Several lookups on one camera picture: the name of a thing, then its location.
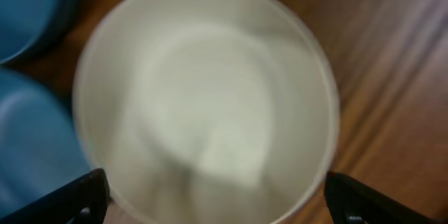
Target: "brown wood grain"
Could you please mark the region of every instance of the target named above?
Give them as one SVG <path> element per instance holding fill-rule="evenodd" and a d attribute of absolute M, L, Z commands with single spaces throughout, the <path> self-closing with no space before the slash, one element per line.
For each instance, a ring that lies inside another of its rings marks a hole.
<path fill-rule="evenodd" d="M 83 0 L 59 45 L 14 64 L 69 95 L 80 52 L 122 0 Z M 448 217 L 448 0 L 280 0 L 313 31 L 339 89 L 332 169 L 429 217 Z M 107 223 L 128 223 L 117 206 Z M 332 223 L 321 191 L 285 223 Z"/>

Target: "round white dish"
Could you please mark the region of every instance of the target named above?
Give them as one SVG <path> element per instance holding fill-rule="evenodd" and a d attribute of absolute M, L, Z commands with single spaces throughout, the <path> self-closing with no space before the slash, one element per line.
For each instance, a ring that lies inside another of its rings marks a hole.
<path fill-rule="evenodd" d="M 125 0 L 78 65 L 76 125 L 145 223 L 276 223 L 323 180 L 339 127 L 319 45 L 276 0 Z"/>

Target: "wooden table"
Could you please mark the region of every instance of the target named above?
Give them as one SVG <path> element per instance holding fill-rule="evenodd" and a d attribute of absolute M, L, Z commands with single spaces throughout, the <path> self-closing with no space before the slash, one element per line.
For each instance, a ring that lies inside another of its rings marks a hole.
<path fill-rule="evenodd" d="M 84 0 L 55 48 L 14 68 L 71 92 L 98 22 L 122 0 Z M 339 88 L 332 168 L 430 217 L 448 217 L 448 0 L 280 0 L 313 31 Z M 126 215 L 112 206 L 108 223 Z M 331 223 L 322 192 L 286 223 Z"/>

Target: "blue container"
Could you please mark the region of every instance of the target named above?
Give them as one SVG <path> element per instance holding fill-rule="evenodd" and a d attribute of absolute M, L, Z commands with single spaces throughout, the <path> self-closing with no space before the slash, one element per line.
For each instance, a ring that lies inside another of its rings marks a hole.
<path fill-rule="evenodd" d="M 78 0 L 0 0 L 0 64 L 36 54 L 73 21 Z"/>
<path fill-rule="evenodd" d="M 89 172 L 69 112 L 0 68 L 0 218 Z"/>

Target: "blue bowl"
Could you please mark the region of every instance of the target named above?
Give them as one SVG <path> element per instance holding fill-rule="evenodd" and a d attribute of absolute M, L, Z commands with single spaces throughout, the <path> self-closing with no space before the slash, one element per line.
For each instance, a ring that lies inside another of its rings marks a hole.
<path fill-rule="evenodd" d="M 69 27 L 78 0 L 0 0 L 0 64 L 36 54 Z"/>
<path fill-rule="evenodd" d="M 69 112 L 0 68 L 0 218 L 89 172 Z"/>

